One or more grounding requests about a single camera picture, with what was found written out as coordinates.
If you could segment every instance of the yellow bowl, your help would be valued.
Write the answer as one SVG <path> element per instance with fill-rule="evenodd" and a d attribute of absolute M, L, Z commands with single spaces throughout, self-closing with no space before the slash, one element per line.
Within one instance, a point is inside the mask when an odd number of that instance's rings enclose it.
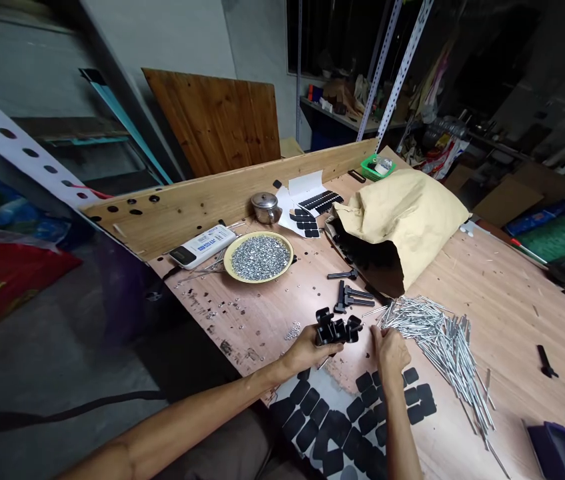
<path fill-rule="evenodd" d="M 240 277 L 235 272 L 235 270 L 233 270 L 233 263 L 231 262 L 231 259 L 233 258 L 233 252 L 240 245 L 242 245 L 245 241 L 247 241 L 248 239 L 253 238 L 253 237 L 271 237 L 271 238 L 278 240 L 280 243 L 282 243 L 282 245 L 287 247 L 287 250 L 289 251 L 289 261 L 287 262 L 287 266 L 284 267 L 280 273 L 278 273 L 277 275 L 274 275 L 271 278 L 267 278 L 267 279 L 264 279 L 264 280 L 247 280 L 246 278 Z M 223 263 L 224 263 L 224 268 L 226 269 L 227 273 L 229 275 L 231 275 L 236 280 L 240 280 L 241 282 L 244 282 L 244 283 L 264 283 L 264 282 L 276 279 L 280 275 L 285 273 L 289 269 L 289 267 L 291 266 L 291 262 L 293 261 L 293 258 L 294 258 L 294 248 L 291 246 L 291 243 L 285 237 L 283 237 L 279 233 L 274 233 L 274 232 L 269 232 L 269 231 L 257 231 L 257 232 L 247 233 L 246 235 L 242 235 L 239 239 L 235 240 L 231 245 L 229 245 L 229 247 L 227 248 L 227 251 L 224 253 L 225 261 Z"/>

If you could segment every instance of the white power bank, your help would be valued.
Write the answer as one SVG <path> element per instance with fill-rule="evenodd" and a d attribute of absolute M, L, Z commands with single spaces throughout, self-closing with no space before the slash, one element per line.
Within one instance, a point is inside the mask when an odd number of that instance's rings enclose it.
<path fill-rule="evenodd" d="M 223 225 L 216 225 L 169 252 L 180 267 L 193 270 L 235 240 L 235 233 Z"/>

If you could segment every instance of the bowl of screws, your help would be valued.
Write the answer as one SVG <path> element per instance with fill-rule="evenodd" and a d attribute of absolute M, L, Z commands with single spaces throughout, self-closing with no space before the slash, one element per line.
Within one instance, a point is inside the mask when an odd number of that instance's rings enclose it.
<path fill-rule="evenodd" d="M 294 258 L 294 248 L 282 235 L 257 231 L 242 235 L 224 254 L 224 267 L 244 283 L 264 283 L 285 273 Z"/>

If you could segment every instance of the green container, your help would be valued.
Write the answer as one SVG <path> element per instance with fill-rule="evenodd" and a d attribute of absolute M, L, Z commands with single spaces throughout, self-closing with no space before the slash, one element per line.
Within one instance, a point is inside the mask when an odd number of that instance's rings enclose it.
<path fill-rule="evenodd" d="M 369 157 L 365 158 L 362 163 L 360 163 L 360 167 L 362 167 L 362 176 L 368 178 L 371 181 L 378 181 L 382 180 L 383 178 L 388 177 L 392 174 L 392 172 L 396 169 L 396 164 L 391 162 L 391 168 L 387 173 L 384 175 L 380 175 L 374 167 L 376 166 L 376 157 L 378 156 L 377 153 L 370 155 Z"/>

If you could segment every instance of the person's left hand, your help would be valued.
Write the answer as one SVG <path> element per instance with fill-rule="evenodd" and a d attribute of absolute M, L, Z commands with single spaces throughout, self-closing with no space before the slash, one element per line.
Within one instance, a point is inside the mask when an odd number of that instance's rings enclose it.
<path fill-rule="evenodd" d="M 319 365 L 328 355 L 338 353 L 344 349 L 344 345 L 341 343 L 331 343 L 316 347 L 317 332 L 317 325 L 304 327 L 296 342 L 280 359 L 280 363 L 286 370 L 286 375 L 289 378 L 296 373 L 311 368 L 313 365 Z"/>

